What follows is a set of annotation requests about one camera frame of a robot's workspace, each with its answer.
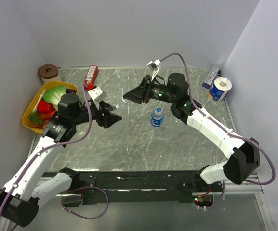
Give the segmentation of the wrapped toilet paper roll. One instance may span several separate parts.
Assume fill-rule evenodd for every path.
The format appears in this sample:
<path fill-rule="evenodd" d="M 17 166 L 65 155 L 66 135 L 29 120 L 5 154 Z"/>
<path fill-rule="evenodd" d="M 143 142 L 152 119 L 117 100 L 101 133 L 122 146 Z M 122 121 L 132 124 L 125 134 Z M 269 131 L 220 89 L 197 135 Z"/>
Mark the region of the wrapped toilet paper roll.
<path fill-rule="evenodd" d="M 218 77 L 209 89 L 209 96 L 214 101 L 221 101 L 232 89 L 232 82 L 226 77 Z"/>

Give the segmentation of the brown lid white canister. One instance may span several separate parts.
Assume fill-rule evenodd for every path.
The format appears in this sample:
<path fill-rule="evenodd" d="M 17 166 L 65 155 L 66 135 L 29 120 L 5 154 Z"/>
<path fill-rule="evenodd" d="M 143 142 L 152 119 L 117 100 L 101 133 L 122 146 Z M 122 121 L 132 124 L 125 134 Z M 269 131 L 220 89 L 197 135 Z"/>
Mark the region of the brown lid white canister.
<path fill-rule="evenodd" d="M 38 68 L 38 75 L 45 84 L 50 81 L 62 81 L 57 66 L 45 64 Z"/>

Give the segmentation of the blue label Pocari bottle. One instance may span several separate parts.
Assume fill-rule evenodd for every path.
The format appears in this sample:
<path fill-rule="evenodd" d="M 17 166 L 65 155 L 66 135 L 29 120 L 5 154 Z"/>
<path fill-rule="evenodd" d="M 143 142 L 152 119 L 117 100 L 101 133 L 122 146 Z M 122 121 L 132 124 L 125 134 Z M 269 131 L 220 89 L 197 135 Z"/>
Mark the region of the blue label Pocari bottle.
<path fill-rule="evenodd" d="M 157 107 L 151 114 L 150 123 L 154 127 L 160 127 L 164 120 L 164 113 L 161 107 Z"/>

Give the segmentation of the red toy pepper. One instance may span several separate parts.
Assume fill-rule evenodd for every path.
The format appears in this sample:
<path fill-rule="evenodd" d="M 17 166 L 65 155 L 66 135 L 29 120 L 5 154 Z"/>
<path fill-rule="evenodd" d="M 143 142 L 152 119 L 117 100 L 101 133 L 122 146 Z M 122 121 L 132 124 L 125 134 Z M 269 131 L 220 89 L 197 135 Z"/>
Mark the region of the red toy pepper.
<path fill-rule="evenodd" d="M 42 114 L 47 114 L 54 112 L 55 108 L 51 103 L 48 103 L 46 101 L 40 101 L 37 106 L 37 112 Z"/>

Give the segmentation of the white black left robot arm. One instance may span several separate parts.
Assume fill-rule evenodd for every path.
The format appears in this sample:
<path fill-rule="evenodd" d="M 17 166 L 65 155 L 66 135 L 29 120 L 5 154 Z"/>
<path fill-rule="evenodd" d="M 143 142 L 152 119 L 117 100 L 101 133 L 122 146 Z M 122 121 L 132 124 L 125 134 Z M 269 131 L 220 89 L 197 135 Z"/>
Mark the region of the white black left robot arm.
<path fill-rule="evenodd" d="M 32 154 L 0 188 L 0 219 L 5 218 L 16 226 L 28 226 L 39 209 L 59 193 L 79 190 L 82 185 L 80 174 L 69 168 L 63 168 L 46 183 L 37 185 L 57 155 L 73 144 L 76 126 L 91 124 L 95 120 L 99 126 L 108 128 L 122 120 L 121 116 L 110 111 L 110 104 L 100 101 L 95 105 L 92 100 L 81 103 L 75 93 L 64 94 L 57 107 Z"/>

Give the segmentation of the white green toy cabbage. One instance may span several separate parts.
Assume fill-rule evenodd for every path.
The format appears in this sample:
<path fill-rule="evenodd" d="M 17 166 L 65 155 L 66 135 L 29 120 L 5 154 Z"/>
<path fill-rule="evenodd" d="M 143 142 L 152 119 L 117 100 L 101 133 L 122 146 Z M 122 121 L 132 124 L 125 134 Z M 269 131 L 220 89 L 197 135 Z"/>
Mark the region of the white green toy cabbage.
<path fill-rule="evenodd" d="M 61 97 L 66 94 L 66 88 L 63 85 L 58 85 L 50 90 L 47 90 L 43 95 L 45 102 L 50 103 L 56 110 L 58 108 L 58 103 L 61 101 Z"/>

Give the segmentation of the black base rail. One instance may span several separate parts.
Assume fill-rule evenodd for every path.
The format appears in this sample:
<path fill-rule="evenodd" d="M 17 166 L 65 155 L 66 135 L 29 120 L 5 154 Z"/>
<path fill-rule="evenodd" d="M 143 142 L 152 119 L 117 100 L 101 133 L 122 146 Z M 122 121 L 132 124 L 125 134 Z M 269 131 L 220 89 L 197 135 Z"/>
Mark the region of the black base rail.
<path fill-rule="evenodd" d="M 74 177 L 73 194 L 85 205 L 117 202 L 178 201 L 191 203 L 195 193 L 219 193 L 220 182 L 212 185 L 199 179 L 195 170 L 76 172 L 61 169 Z"/>

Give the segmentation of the red flat box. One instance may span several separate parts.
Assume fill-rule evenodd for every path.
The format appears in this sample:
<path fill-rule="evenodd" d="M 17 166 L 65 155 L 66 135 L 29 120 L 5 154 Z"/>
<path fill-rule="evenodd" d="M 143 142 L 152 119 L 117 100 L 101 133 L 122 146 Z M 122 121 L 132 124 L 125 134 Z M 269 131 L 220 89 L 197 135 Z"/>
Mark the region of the red flat box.
<path fill-rule="evenodd" d="M 88 72 L 86 74 L 86 77 L 84 79 L 84 82 L 83 84 L 86 84 L 86 83 L 93 83 L 95 84 L 95 80 L 96 80 L 96 77 L 98 75 L 98 66 L 96 65 L 90 65 L 89 69 L 88 69 Z"/>

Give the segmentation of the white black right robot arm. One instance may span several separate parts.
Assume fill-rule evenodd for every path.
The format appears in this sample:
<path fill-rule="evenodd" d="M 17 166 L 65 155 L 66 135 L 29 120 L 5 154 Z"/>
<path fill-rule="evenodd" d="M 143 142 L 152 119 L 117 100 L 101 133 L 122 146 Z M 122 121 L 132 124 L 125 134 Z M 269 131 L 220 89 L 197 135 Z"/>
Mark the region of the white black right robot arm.
<path fill-rule="evenodd" d="M 171 112 L 177 119 L 199 131 L 223 152 L 226 161 L 205 166 L 197 173 L 195 186 L 199 191 L 205 192 L 219 181 L 241 184 L 260 165 L 259 150 L 255 147 L 257 141 L 253 138 L 243 141 L 228 128 L 219 128 L 205 108 L 197 101 L 191 102 L 188 87 L 181 73 L 170 74 L 167 84 L 159 84 L 147 75 L 139 86 L 123 97 L 137 104 L 148 103 L 151 99 L 170 103 Z"/>

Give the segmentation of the yellow plastic basket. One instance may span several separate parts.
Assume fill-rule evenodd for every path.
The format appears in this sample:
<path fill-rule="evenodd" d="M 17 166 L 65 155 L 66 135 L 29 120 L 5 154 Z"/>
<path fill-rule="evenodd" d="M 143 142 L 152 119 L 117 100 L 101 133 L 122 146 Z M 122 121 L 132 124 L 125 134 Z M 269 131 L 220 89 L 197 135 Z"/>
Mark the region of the yellow plastic basket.
<path fill-rule="evenodd" d="M 42 88 L 39 90 L 39 92 L 36 94 L 30 105 L 28 106 L 27 110 L 25 111 L 23 117 L 22 117 L 22 124 L 33 130 L 36 133 L 41 134 L 44 130 L 40 129 L 33 129 L 32 122 L 38 122 L 38 123 L 48 123 L 53 119 L 53 114 L 57 112 L 55 110 L 54 112 L 42 114 L 37 112 L 37 106 L 40 101 L 44 101 L 43 95 L 46 93 L 47 90 L 52 89 L 53 87 L 57 87 L 58 85 L 63 85 L 66 88 L 66 93 L 78 93 L 78 89 L 75 85 L 62 82 L 62 81 L 50 81 L 45 83 Z"/>

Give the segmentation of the orange toy carrot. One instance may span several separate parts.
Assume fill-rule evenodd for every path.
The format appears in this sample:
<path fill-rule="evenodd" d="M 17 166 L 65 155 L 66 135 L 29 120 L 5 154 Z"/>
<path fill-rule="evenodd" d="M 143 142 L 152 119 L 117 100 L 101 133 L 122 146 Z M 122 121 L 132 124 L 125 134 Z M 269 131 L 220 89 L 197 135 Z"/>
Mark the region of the orange toy carrot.
<path fill-rule="evenodd" d="M 47 126 L 48 123 L 38 123 L 38 122 L 32 122 L 33 124 L 33 129 L 40 129 L 44 130 Z"/>

